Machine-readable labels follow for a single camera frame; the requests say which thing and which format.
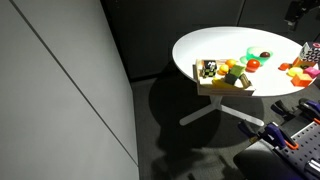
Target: table leg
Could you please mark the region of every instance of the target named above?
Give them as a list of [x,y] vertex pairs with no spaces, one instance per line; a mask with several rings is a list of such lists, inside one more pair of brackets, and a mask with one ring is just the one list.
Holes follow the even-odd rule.
[[182,118],[180,120],[180,125],[182,125],[182,126],[187,125],[187,124],[197,120],[198,118],[200,118],[200,117],[202,117],[202,116],[204,116],[204,115],[208,114],[209,112],[216,110],[216,109],[223,111],[225,113],[231,114],[233,116],[239,117],[241,119],[244,119],[244,120],[251,122],[257,126],[261,127],[264,125],[264,122],[258,118],[252,117],[250,115],[239,112],[235,109],[221,105],[222,96],[210,96],[210,100],[211,100],[211,104],[209,104],[208,106]]

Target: table top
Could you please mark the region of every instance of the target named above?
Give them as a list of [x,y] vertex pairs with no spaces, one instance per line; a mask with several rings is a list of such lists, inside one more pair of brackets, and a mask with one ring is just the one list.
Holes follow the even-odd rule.
[[186,34],[174,45],[172,55],[178,69],[191,80],[196,59],[235,59],[246,55],[247,48],[270,49],[273,56],[256,72],[245,72],[256,88],[253,97],[280,96],[303,89],[291,83],[292,77],[278,67],[293,63],[301,46],[280,35],[244,27],[213,27]]

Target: white round table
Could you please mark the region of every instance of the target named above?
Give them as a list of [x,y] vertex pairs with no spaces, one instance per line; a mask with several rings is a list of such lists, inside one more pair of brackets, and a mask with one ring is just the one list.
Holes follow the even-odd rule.
[[[193,77],[196,59],[236,59],[246,55],[247,48],[257,46],[270,49],[273,56],[255,73],[246,73],[255,87],[251,97],[280,96],[303,89],[291,83],[286,71],[278,70],[282,63],[292,63],[299,55],[301,46],[274,33],[244,27],[213,27],[191,32],[180,38],[173,47],[173,59],[179,70]],[[222,96],[210,96],[211,104],[183,119],[186,125],[199,117],[219,109],[234,116],[263,126],[263,121],[220,104]]]

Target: gray wall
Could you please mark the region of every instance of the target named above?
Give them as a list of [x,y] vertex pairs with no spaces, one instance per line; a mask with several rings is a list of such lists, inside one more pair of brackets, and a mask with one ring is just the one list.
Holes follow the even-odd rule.
[[15,3],[35,31],[0,1],[0,179],[139,179],[132,92],[100,2]]
[[316,11],[290,33],[285,14],[291,0],[102,0],[131,80],[161,73],[174,43],[194,30],[243,26],[277,33],[303,44],[319,33]]

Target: white wall panel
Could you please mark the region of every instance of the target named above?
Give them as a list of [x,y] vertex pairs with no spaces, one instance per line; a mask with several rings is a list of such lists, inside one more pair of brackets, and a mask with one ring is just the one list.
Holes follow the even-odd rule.
[[99,0],[14,0],[138,162],[132,91]]
[[0,25],[0,179],[138,179],[134,161],[8,1],[0,1]]

